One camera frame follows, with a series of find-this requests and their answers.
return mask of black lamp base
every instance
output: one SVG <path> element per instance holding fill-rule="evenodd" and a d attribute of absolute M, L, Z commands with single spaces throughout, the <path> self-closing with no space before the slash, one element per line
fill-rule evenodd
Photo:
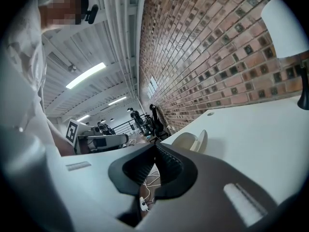
<path fill-rule="evenodd" d="M 308 75 L 307 69 L 302 66 L 300 68 L 301 80 L 303 82 L 303 91 L 301 93 L 300 99 L 297 105 L 304 110 L 309 110 L 309 85 L 308 85 Z"/>

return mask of person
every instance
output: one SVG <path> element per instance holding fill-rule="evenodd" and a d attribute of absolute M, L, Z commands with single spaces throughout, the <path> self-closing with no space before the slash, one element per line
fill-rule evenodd
<path fill-rule="evenodd" d="M 136 126 L 140 129 L 141 133 L 143 135 L 148 135 L 150 132 L 150 129 L 148 127 L 148 125 L 145 125 L 145 128 L 147 129 L 148 133 L 145 133 L 144 130 L 142 129 L 141 125 L 144 124 L 144 121 L 142 120 L 142 118 L 140 117 L 140 113 L 138 111 L 133 110 L 133 107 L 130 108 L 131 111 L 131 118 L 134 119 Z"/>
<path fill-rule="evenodd" d="M 61 156 L 74 155 L 74 150 L 44 113 L 46 57 L 42 34 L 67 24 L 80 24 L 88 6 L 88 0 L 49 0 L 40 6 L 38 0 L 29 0 L 11 23 L 2 41 L 10 65 L 17 69 L 36 93 L 20 127 L 25 133 L 39 137 L 44 144 L 55 145 Z"/>

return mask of white shirt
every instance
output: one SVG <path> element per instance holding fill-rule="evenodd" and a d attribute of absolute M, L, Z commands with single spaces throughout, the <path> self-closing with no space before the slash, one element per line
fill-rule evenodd
<path fill-rule="evenodd" d="M 45 52 L 42 45 L 41 15 L 38 0 L 29 0 L 15 17 L 3 38 L 3 47 L 10 65 L 29 83 L 36 95 L 20 121 L 26 133 L 39 137 L 45 144 L 54 144 L 47 118 L 37 95 L 46 77 Z"/>

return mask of white lamp shade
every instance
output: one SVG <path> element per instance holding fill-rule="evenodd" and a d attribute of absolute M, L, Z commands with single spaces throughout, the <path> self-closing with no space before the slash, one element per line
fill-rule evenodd
<path fill-rule="evenodd" d="M 290 57 L 309 50 L 309 41 L 304 29 L 283 0 L 271 0 L 263 8 L 261 16 L 278 58 Z"/>

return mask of black device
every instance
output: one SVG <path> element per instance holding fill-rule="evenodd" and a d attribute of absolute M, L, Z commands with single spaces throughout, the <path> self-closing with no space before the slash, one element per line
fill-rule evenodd
<path fill-rule="evenodd" d="M 95 4 L 92 6 L 91 10 L 88 10 L 86 12 L 85 21 L 87 21 L 89 24 L 93 24 L 96 19 L 97 13 L 98 13 L 98 6 Z"/>

